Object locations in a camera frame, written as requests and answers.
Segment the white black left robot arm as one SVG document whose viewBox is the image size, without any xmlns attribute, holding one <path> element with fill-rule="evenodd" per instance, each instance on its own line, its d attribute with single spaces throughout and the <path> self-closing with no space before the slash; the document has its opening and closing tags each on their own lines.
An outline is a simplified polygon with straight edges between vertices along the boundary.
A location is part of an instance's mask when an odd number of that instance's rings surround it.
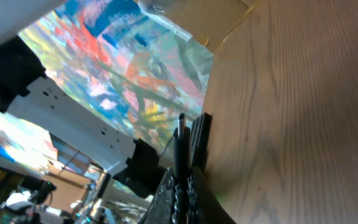
<svg viewBox="0 0 358 224">
<path fill-rule="evenodd" d="M 155 194 L 165 172 L 157 151 L 87 110 L 45 71 L 19 37 L 0 44 L 0 112 L 46 129 L 93 159 L 137 196 Z"/>
</svg>

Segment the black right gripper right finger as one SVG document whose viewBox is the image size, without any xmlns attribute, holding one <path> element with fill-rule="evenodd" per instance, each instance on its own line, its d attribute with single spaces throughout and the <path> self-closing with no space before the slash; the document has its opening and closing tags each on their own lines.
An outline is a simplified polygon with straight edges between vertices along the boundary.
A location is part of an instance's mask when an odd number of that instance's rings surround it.
<svg viewBox="0 0 358 224">
<path fill-rule="evenodd" d="M 214 196 L 198 167 L 191 170 L 188 178 L 188 223 L 236 224 Z"/>
</svg>

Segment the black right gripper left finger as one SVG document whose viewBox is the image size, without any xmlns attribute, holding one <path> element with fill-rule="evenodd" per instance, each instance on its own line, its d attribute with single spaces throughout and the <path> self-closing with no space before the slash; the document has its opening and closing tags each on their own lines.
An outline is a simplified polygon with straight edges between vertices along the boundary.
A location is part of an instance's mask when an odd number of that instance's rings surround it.
<svg viewBox="0 0 358 224">
<path fill-rule="evenodd" d="M 178 223 L 178 211 L 174 207 L 175 179 L 173 170 L 168 168 L 157 188 L 150 207 L 138 224 L 174 224 Z"/>
</svg>

